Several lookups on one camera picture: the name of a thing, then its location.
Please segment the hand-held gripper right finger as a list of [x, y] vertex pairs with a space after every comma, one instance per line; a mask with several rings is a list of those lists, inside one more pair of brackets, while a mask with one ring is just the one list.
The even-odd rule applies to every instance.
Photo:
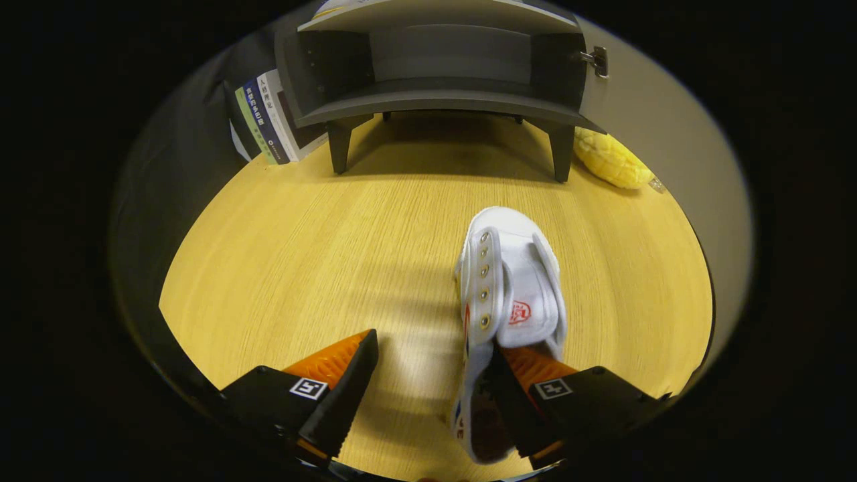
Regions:
[[574, 369], [532, 347], [495, 347], [489, 387], [506, 434], [533, 469], [578, 463], [672, 404], [603, 366]]

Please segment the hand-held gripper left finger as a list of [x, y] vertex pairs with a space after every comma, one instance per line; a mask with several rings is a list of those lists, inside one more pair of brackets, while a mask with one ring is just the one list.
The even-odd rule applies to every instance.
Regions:
[[339, 457], [378, 359], [377, 331], [368, 329], [287, 368], [257, 366], [221, 394], [266, 446], [325, 468]]

